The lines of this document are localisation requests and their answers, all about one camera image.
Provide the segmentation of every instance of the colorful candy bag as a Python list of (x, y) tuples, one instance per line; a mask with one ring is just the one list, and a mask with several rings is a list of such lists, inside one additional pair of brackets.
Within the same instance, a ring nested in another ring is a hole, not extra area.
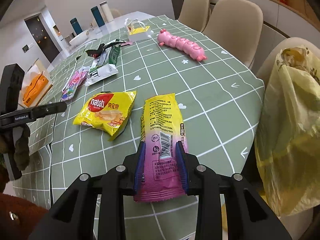
[(62, 101), (67, 101), (74, 97), (76, 89), (87, 78), (89, 70), (90, 67), (82, 67), (73, 73), (62, 90)]
[(99, 93), (85, 103), (73, 124), (106, 131), (113, 140), (123, 132), (128, 122), (136, 93)]
[(184, 123), (174, 94), (146, 100), (141, 117), (141, 140), (146, 143), (144, 174), (135, 201), (153, 202), (185, 194), (175, 159), (176, 142), (188, 152)]

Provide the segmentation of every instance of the dark door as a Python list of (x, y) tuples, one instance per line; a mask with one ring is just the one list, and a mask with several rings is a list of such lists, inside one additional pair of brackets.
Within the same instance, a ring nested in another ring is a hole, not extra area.
[(59, 51), (45, 30), (41, 20), (36, 16), (25, 20), (25, 22), (39, 48), (50, 63), (52, 63), (55, 57), (59, 54)]

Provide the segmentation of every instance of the beige chair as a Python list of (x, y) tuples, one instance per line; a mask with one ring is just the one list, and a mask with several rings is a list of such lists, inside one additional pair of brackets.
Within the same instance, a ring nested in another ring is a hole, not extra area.
[(262, 24), (263, 14), (255, 3), (247, 0), (219, 0), (203, 34), (250, 67)]
[(184, 0), (178, 21), (202, 32), (210, 16), (209, 0)]
[(118, 9), (110, 9), (110, 11), (114, 18), (118, 18), (122, 16), (121, 12)]
[(264, 86), (267, 87), (269, 78), (271, 75), (271, 71), (273, 68), (273, 65), (276, 60), (277, 54), (282, 50), (282, 49), (287, 49), (287, 48), (293, 48), (293, 47), (298, 47), (300, 45), (306, 46), (308, 49), (312, 51), (312, 53), (320, 58), (320, 49), (318, 49), (315, 45), (313, 45), (310, 41), (304, 40), (302, 38), (288, 38), (284, 41), (281, 41), (269, 54), (269, 56), (266, 58), (262, 66), (259, 68), (256, 77), (260, 78), (264, 82)]

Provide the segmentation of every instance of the white bowl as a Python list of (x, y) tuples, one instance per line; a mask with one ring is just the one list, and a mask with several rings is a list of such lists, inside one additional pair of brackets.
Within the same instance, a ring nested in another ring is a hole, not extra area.
[(72, 46), (79, 46), (82, 43), (84, 43), (87, 39), (89, 38), (89, 30), (85, 30), (83, 32), (81, 32), (79, 35), (77, 35), (76, 37), (74, 37), (69, 43)]

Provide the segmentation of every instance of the metal screw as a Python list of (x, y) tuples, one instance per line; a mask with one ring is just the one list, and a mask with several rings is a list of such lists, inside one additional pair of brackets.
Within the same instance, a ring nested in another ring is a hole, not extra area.
[(198, 165), (198, 166), (197, 166), (197, 170), (198, 170), (198, 171), (201, 171), (201, 172), (202, 172), (202, 171), (205, 171), (206, 169), (207, 169), (207, 168), (206, 168), (205, 166), (203, 166), (203, 165)]
[(235, 178), (235, 180), (242, 180), (242, 175), (241, 174), (239, 174), (239, 173), (236, 173), (235, 175), (233, 175), (233, 177)]
[(86, 181), (88, 178), (89, 178), (88, 174), (81, 174), (80, 175), (80, 180), (82, 180), (82, 181)]
[(10, 216), (11, 220), (15, 221), (18, 225), (20, 224), (20, 219), (15, 213), (10, 211), (9, 216)]
[(119, 165), (116, 167), (116, 171), (122, 172), (124, 170), (125, 170), (125, 166), (123, 166), (123, 165)]

